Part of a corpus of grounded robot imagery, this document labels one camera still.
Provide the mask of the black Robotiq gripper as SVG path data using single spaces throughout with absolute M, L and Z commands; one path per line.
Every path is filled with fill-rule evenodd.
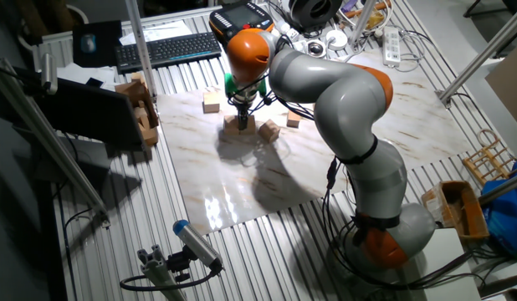
M 233 99 L 233 104 L 238 111 L 238 129 L 240 131 L 248 128 L 248 112 L 251 110 L 253 101 L 250 99 Z

